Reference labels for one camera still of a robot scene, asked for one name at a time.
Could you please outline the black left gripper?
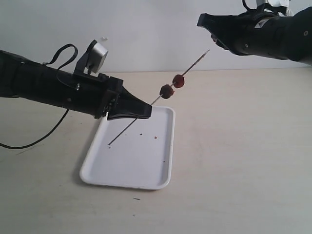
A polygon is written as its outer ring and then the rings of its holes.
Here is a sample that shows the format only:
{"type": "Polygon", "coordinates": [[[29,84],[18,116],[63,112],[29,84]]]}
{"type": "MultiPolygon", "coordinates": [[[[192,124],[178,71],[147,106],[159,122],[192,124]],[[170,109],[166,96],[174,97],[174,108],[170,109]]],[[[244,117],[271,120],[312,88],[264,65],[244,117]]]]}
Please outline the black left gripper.
{"type": "Polygon", "coordinates": [[[58,107],[95,119],[107,115],[107,120],[122,118],[148,119],[152,106],[123,87],[123,80],[100,73],[97,76],[81,71],[57,72],[58,107]]]}

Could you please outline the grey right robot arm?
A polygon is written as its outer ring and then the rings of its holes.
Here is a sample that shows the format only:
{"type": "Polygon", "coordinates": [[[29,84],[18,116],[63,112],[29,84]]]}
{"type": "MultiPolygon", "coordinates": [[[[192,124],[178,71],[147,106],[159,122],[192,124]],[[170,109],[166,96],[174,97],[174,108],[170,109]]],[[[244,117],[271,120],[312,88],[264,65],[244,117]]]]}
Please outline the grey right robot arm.
{"type": "Polygon", "coordinates": [[[296,14],[288,0],[258,0],[256,8],[242,1],[239,15],[202,13],[197,26],[206,29],[215,44],[237,56],[259,56],[312,63],[312,8],[296,14]]]}

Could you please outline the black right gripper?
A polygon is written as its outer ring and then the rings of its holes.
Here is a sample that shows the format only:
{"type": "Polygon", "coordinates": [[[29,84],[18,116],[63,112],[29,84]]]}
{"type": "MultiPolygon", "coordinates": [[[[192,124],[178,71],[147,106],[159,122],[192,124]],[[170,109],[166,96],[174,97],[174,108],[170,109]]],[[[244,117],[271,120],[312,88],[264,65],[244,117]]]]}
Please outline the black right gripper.
{"type": "Polygon", "coordinates": [[[239,56],[260,55],[254,39],[254,27],[259,21],[256,11],[246,11],[238,15],[215,16],[200,14],[197,27],[207,30],[211,39],[220,48],[239,56]]]}

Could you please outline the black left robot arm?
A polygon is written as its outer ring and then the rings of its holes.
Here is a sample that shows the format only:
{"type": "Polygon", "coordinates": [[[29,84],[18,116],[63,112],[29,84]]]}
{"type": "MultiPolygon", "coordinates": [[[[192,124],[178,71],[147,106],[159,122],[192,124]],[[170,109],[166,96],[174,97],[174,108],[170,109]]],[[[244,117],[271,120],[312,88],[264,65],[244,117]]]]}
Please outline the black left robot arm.
{"type": "Polygon", "coordinates": [[[100,73],[68,73],[6,51],[0,53],[0,95],[18,97],[89,114],[96,119],[148,119],[152,107],[100,73]]]}

